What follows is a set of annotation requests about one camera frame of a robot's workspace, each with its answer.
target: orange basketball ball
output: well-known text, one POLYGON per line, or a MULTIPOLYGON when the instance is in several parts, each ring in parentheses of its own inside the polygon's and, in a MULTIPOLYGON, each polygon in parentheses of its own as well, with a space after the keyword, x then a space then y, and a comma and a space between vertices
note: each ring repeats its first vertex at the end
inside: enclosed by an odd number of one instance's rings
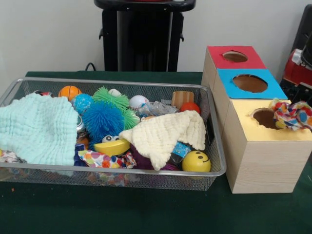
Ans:
POLYGON ((71 101, 78 94, 82 94, 82 91, 76 86, 69 85, 69 86, 65 86, 64 88, 62 88, 60 92, 58 93, 58 96, 67 97, 67 99, 71 101))

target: colorful cloth in hole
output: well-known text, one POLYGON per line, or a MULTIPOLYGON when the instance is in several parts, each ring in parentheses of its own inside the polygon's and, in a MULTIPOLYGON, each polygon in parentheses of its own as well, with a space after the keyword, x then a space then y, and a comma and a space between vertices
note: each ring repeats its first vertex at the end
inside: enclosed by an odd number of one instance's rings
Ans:
POLYGON ((88 151, 79 151, 78 155, 81 160, 85 161, 89 167, 104 167, 104 168, 128 168, 131 169, 137 165, 130 152, 122 157, 112 156, 88 151))
POLYGON ((312 108, 305 101, 289 104, 275 98, 269 108, 275 111, 274 119, 278 128, 312 130, 312 108))

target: colorful fabric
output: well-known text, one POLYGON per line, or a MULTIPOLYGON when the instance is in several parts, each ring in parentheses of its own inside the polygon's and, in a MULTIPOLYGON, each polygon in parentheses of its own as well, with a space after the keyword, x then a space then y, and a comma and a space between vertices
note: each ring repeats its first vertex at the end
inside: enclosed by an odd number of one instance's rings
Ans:
POLYGON ((274 99, 269 108, 275 111, 274 119, 278 128, 312 130, 312 108, 305 101, 289 104, 274 99))
POLYGON ((1 151, 0 153, 0 162, 19 162, 19 163, 25 163, 25 160, 20 159, 15 153, 11 151, 1 151))
POLYGON ((91 150, 79 151, 78 155, 81 160, 88 164, 89 167, 131 169, 137 165, 130 152, 126 153, 126 155, 123 155, 121 158, 117 156, 109 157, 108 155, 91 150))

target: red object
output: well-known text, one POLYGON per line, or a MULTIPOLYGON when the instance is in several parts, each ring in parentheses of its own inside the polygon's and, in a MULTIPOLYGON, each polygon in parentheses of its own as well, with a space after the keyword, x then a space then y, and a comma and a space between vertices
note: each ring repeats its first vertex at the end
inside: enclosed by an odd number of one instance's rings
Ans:
POLYGON ((283 78, 296 85, 312 86, 312 69, 301 60, 301 50, 295 49, 290 55, 283 78))
POLYGON ((193 102, 186 102, 181 106, 181 112, 183 111, 197 111, 200 114, 200 108, 193 102))
POLYGON ((252 46, 208 46, 208 50, 216 68, 219 69, 267 69, 252 46), (247 61, 233 62, 225 59, 223 55, 232 51, 242 53, 247 57, 247 61))

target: mint green cloth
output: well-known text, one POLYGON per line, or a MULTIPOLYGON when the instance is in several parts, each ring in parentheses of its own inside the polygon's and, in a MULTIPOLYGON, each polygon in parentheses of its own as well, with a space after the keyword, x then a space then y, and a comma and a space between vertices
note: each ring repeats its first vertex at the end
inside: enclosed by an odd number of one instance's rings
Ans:
POLYGON ((30 94, 0 108, 0 149, 33 164, 74 165, 78 113, 65 97, 30 94))

